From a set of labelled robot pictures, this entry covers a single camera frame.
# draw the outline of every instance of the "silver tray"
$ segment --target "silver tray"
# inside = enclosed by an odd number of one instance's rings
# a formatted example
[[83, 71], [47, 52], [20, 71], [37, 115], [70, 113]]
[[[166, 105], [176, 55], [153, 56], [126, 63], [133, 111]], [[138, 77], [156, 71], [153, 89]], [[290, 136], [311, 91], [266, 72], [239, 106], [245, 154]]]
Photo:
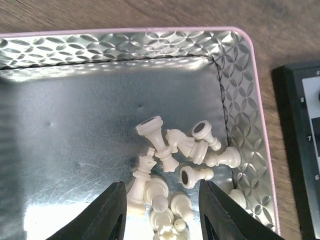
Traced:
[[[0, 35], [0, 237], [43, 240], [112, 182], [129, 184], [148, 143], [134, 127], [160, 115], [165, 129], [208, 120], [241, 166], [215, 167], [251, 215], [280, 233], [273, 172], [250, 38], [233, 27], [101, 29]], [[181, 165], [186, 161], [176, 154]], [[171, 193], [198, 190], [178, 173]], [[125, 239], [152, 239], [148, 216], [127, 217]]]

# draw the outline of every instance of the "wooden table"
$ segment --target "wooden table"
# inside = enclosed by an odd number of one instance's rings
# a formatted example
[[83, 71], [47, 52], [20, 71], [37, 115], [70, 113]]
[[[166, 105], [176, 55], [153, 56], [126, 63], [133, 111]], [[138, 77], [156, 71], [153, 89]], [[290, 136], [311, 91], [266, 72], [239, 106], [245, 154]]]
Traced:
[[0, 0], [0, 32], [236, 26], [253, 40], [280, 226], [301, 239], [270, 70], [319, 58], [318, 0]]

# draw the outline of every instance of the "chess piece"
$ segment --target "chess piece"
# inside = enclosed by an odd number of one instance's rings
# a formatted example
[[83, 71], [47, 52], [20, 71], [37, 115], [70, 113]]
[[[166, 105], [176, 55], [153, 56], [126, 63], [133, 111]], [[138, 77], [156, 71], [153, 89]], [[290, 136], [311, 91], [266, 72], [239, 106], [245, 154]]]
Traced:
[[188, 228], [179, 233], [176, 240], [190, 240], [190, 232]]
[[185, 222], [194, 219], [191, 200], [184, 194], [175, 195], [171, 200], [170, 208], [174, 215], [181, 217]]
[[170, 146], [166, 146], [161, 134], [164, 124], [160, 116], [154, 116], [136, 126], [140, 136], [145, 136], [156, 149], [155, 156], [162, 161], [164, 172], [174, 172], [179, 162], [172, 157]]
[[204, 162], [208, 167], [224, 164], [234, 169], [240, 166], [241, 156], [238, 149], [233, 146], [229, 146], [221, 155], [216, 155], [212, 152], [208, 152], [205, 156]]
[[232, 189], [229, 197], [232, 198], [243, 209], [247, 208], [247, 201], [245, 195], [239, 189]]
[[200, 170], [190, 166], [184, 166], [180, 170], [180, 182], [186, 189], [192, 189], [200, 179], [210, 180], [214, 177], [214, 171], [210, 168]]
[[211, 129], [212, 126], [207, 120], [200, 121], [193, 127], [191, 135], [196, 140], [206, 141], [212, 150], [218, 151], [221, 149], [221, 142], [216, 137], [212, 136]]
[[143, 216], [146, 212], [144, 205], [144, 190], [145, 185], [151, 180], [151, 169], [156, 165], [153, 156], [154, 148], [149, 148], [145, 156], [139, 157], [139, 167], [132, 175], [135, 177], [130, 191], [126, 195], [127, 213], [129, 215]]
[[179, 234], [174, 225], [174, 214], [168, 208], [165, 212], [150, 213], [150, 224], [154, 231], [157, 231], [160, 240], [176, 240]]
[[154, 234], [152, 240], [160, 240], [159, 234], [157, 232]]
[[176, 153], [179, 149], [186, 158], [191, 158], [194, 164], [200, 165], [204, 161], [208, 150], [206, 141], [196, 142], [194, 137], [187, 136], [178, 129], [167, 130], [165, 138], [172, 153]]
[[169, 188], [165, 181], [159, 177], [153, 177], [144, 188], [143, 200], [151, 205], [157, 213], [163, 213], [168, 208]]
[[178, 232], [182, 232], [187, 227], [186, 222], [182, 218], [175, 220], [173, 225]]

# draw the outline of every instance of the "embossed metal pattern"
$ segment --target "embossed metal pattern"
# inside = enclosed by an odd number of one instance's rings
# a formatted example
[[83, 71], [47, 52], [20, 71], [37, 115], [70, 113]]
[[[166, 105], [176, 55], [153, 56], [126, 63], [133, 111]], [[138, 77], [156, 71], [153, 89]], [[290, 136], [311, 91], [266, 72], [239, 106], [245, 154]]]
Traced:
[[51, 78], [70, 77], [74, 74], [81, 75], [94, 75], [101, 72], [110, 73], [115, 70], [123, 68], [134, 69], [134, 68], [149, 68], [155, 69], [161, 67], [188, 67], [194, 69], [195, 66], [199, 66], [206, 59], [212, 61], [211, 58], [203, 58], [202, 56], [193, 57], [193, 61], [190, 61], [189, 57], [173, 57], [173, 58], [155, 58], [155, 59], [144, 59], [143, 61], [113, 61], [104, 63], [87, 63], [87, 64], [75, 64], [63, 66], [51, 66], [45, 71], [42, 67], [27, 67], [27, 68], [11, 68], [1, 70], [0, 77], [3, 81], [7, 82], [28, 82], [43, 79], [46, 76]]
[[[234, 31], [7, 37], [0, 39], [0, 69], [188, 56], [213, 59], [218, 65], [229, 142], [240, 150], [242, 157], [234, 178], [245, 193], [252, 215], [276, 231], [271, 169], [250, 53], [249, 44]], [[19, 80], [24, 74], [23, 69], [5, 70], [2, 77], [24, 81]]]
[[0, 39], [0, 69], [183, 56], [218, 55], [235, 33], [136, 32]]
[[228, 141], [241, 154], [241, 165], [233, 171], [238, 188], [247, 199], [255, 219], [276, 230], [267, 152], [257, 103], [253, 61], [248, 43], [234, 35], [234, 47], [216, 60], [220, 72], [222, 101]]

